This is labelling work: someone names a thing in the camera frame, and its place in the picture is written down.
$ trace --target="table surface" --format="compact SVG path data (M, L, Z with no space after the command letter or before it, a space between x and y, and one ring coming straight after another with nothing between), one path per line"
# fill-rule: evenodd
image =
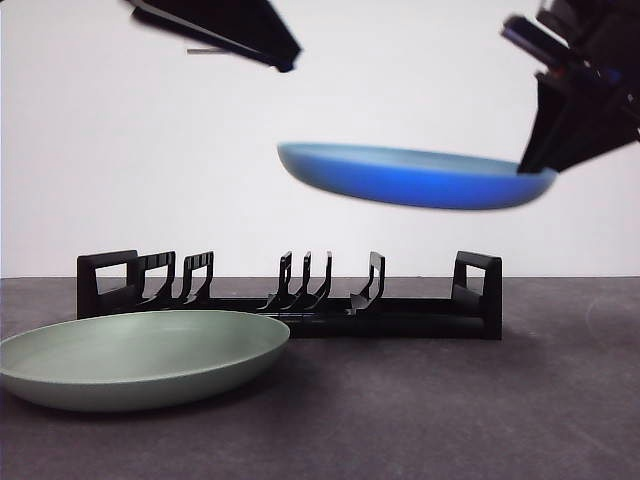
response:
M216 282L224 296L274 285ZM449 282L389 279L386 291L447 296ZM3 337L75 317L74 279L1 287ZM512 278L501 342L295 339L235 391L140 413L3 392L0 478L640 478L639 313L640 278Z

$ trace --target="white backdrop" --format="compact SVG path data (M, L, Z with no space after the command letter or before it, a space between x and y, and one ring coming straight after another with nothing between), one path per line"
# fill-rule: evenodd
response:
M127 248L214 249L226 276L273 275L289 249L333 250L336 275L364 275L371 249L389 275L450 275L459 249L507 275L640 273L637 145L479 213L340 197L278 160L277 142L309 140L518 161L541 66L498 32L537 0L272 3L304 48L292 73L188 56L122 0L1 4L3 276Z

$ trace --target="green plate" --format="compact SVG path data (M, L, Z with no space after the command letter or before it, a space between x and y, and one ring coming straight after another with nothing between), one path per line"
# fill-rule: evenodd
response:
M250 313L177 310L88 318L0 343L3 387L78 411L166 407L237 387L269 367L289 328Z

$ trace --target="black dish rack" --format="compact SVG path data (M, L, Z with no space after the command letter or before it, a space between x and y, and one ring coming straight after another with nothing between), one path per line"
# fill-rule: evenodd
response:
M176 254L163 252L138 255L136 250L78 257L78 318L116 313L189 309L233 310L268 315L286 323L292 337L402 336L448 338L502 338L502 260L471 252L458 252L450 298L385 298L385 257L371 252L369 279L347 298L329 296L333 257L327 252L325 279L309 292L311 253L304 256L300 288L289 291L291 252L280 258L278 289L266 298L215 298L213 252L191 255L184 260L182 291L172 296ZM96 270L126 265L126 285L99 293ZM484 271L481 292L468 288L467 266ZM143 297L145 273L167 267L167 276L151 297ZM204 283L192 292L193 272L206 268Z

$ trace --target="blue plate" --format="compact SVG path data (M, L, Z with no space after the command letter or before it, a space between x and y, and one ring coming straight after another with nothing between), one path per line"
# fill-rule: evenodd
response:
M418 207L486 210L530 202L557 172L518 174L518 164L385 147L282 143L287 171L309 185L352 197Z

